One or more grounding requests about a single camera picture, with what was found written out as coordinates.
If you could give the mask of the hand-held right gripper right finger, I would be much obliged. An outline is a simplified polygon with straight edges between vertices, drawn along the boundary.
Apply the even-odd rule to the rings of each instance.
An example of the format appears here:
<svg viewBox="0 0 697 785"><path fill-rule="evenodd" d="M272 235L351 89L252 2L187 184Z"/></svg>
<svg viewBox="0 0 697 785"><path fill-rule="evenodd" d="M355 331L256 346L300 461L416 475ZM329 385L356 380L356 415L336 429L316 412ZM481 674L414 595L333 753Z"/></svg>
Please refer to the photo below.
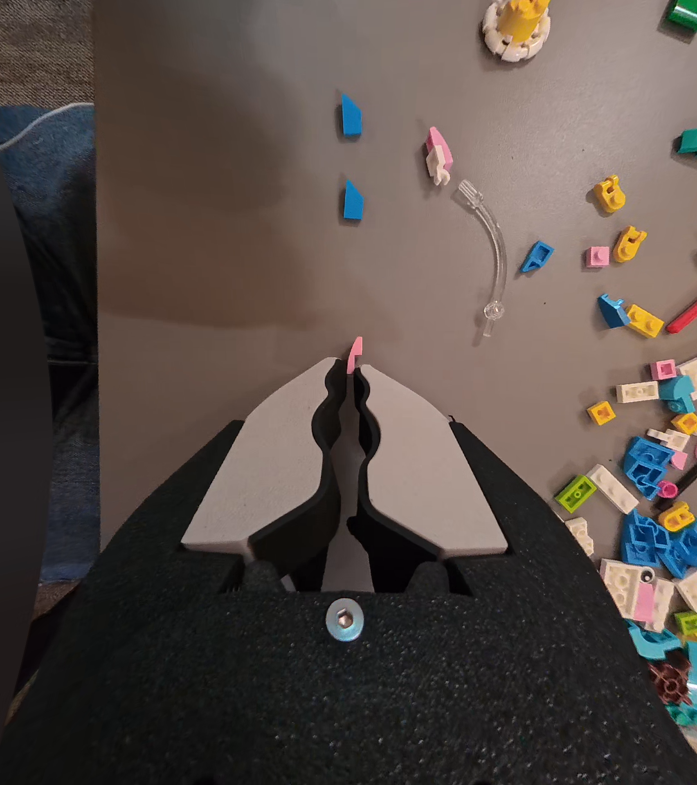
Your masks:
<svg viewBox="0 0 697 785"><path fill-rule="evenodd" d="M422 564L505 554L458 424L369 364L353 384L364 456L348 529L366 551L374 592L403 592Z"/></svg>

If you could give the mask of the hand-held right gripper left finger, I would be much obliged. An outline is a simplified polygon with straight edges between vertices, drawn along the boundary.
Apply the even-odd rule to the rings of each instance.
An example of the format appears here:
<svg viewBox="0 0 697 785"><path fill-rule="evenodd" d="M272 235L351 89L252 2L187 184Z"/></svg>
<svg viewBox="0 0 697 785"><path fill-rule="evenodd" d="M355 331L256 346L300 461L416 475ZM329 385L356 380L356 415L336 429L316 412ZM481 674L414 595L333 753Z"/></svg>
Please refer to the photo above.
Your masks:
<svg viewBox="0 0 697 785"><path fill-rule="evenodd" d="M319 591L340 522L331 448L341 432L344 360L327 357L248 415L180 543L265 561L296 590Z"/></svg>

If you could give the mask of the lime green lego plate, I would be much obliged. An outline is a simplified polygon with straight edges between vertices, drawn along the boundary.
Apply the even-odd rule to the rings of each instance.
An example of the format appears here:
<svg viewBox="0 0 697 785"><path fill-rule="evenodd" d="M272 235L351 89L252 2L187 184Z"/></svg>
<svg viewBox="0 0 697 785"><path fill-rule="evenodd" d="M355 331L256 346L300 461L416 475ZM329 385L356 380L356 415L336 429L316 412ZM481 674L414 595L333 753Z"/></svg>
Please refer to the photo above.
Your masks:
<svg viewBox="0 0 697 785"><path fill-rule="evenodd" d="M575 476L554 499L564 510L573 514L598 489L598 486L586 475Z"/></svg>

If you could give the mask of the clear curved lego tube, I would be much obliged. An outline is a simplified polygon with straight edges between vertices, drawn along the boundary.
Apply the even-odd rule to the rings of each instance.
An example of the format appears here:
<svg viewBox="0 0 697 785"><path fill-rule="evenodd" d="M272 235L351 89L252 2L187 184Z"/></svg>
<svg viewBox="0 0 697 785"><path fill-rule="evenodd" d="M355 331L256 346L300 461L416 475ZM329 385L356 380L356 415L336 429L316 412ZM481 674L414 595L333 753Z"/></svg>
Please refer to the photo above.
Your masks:
<svg viewBox="0 0 697 785"><path fill-rule="evenodd" d="M466 210L481 222L491 242L494 255L494 282L489 300L483 308L482 337L490 338L495 325L505 315L503 297L509 277L509 262L506 242L500 224L488 207L483 194L469 180L459 182L458 192Z"/></svg>

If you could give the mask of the pile of mixed lego pieces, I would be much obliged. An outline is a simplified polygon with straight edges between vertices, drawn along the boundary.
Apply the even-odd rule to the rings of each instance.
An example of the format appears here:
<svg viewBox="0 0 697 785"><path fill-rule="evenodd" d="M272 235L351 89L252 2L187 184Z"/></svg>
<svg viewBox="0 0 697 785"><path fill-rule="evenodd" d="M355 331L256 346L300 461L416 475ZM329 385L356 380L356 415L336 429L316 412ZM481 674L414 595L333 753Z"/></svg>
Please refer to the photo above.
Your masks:
<svg viewBox="0 0 697 785"><path fill-rule="evenodd" d="M667 430L634 437L621 461L632 493L597 464L585 474L622 514L618 558L599 574L666 711L697 747L697 515L684 492L697 480L697 357L657 362L652 380L616 389L619 403L666 404Z"/></svg>

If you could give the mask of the blue hollow lego slope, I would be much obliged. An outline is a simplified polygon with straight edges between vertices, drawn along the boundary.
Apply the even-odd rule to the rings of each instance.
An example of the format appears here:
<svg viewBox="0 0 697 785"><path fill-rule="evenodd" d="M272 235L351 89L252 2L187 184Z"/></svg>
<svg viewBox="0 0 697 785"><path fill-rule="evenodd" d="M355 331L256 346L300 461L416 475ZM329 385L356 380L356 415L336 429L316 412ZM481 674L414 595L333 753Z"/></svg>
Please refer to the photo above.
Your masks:
<svg viewBox="0 0 697 785"><path fill-rule="evenodd" d="M520 266L520 273L529 274L543 268L553 256L553 253L554 248L548 243L541 240L536 241Z"/></svg>

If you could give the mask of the blue lego slope brick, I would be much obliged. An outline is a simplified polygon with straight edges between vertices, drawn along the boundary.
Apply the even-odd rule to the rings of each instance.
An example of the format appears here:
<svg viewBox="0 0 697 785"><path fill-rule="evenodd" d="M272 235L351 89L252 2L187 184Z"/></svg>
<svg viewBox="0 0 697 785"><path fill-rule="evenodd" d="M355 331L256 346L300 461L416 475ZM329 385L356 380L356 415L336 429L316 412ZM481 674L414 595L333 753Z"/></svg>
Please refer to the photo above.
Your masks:
<svg viewBox="0 0 697 785"><path fill-rule="evenodd" d="M598 308L607 328L616 329L630 324L623 299L613 299L608 294L598 298Z"/></svg>

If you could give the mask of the yellow lego plate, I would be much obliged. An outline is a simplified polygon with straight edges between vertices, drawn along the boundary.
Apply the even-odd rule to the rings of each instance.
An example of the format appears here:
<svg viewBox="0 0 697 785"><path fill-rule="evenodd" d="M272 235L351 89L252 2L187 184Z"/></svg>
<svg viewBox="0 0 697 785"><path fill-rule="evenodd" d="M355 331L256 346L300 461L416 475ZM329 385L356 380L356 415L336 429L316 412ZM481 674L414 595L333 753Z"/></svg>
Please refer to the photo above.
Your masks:
<svg viewBox="0 0 697 785"><path fill-rule="evenodd" d="M627 327L648 339L656 339L665 322L639 305L631 304L627 309Z"/></svg>

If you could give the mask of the yellow lego clip piece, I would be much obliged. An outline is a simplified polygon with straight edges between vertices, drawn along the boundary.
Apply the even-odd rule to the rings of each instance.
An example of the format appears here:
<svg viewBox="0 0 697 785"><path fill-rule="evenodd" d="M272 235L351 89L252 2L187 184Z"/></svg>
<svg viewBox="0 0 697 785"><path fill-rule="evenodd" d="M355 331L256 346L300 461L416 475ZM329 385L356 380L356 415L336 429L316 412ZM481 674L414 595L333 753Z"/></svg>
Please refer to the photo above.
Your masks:
<svg viewBox="0 0 697 785"><path fill-rule="evenodd" d="M595 184L593 193L605 213L615 213L626 205L627 197L620 187L618 176L615 174Z"/></svg>
<svg viewBox="0 0 697 785"><path fill-rule="evenodd" d="M648 232L629 225L622 230L612 250L612 257L617 263L626 263L635 258L641 244L647 239Z"/></svg>

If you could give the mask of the pink and white lego assembly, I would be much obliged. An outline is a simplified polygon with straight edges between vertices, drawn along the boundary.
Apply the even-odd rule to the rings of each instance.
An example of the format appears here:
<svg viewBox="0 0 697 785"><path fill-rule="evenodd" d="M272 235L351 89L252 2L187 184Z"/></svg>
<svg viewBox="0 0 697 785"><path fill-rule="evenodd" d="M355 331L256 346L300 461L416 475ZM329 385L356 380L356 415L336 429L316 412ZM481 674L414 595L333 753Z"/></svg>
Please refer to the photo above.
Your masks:
<svg viewBox="0 0 697 785"><path fill-rule="evenodd" d="M435 126L429 128L425 149L425 165L434 185L448 184L454 159L445 138Z"/></svg>

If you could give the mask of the yellow and white round lego assembly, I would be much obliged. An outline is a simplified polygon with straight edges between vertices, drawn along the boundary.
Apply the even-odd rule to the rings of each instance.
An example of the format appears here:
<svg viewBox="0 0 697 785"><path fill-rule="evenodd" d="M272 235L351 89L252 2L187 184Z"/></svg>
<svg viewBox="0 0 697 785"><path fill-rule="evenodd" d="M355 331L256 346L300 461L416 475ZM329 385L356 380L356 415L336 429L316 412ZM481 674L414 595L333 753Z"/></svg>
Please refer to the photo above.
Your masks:
<svg viewBox="0 0 697 785"><path fill-rule="evenodd" d="M481 38L500 61L517 64L536 56L550 35L550 1L495 1L480 26Z"/></svg>

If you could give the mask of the person's jeans leg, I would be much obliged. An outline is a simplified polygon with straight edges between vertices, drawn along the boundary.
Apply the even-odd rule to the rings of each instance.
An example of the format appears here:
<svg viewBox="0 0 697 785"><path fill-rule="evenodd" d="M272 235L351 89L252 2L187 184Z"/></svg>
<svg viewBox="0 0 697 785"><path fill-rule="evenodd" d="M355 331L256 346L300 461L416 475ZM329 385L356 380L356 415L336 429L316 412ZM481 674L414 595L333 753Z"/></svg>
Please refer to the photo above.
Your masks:
<svg viewBox="0 0 697 785"><path fill-rule="evenodd" d="M0 166L38 296L52 398L43 585L83 579L99 553L96 163L92 103L0 106Z"/></svg>

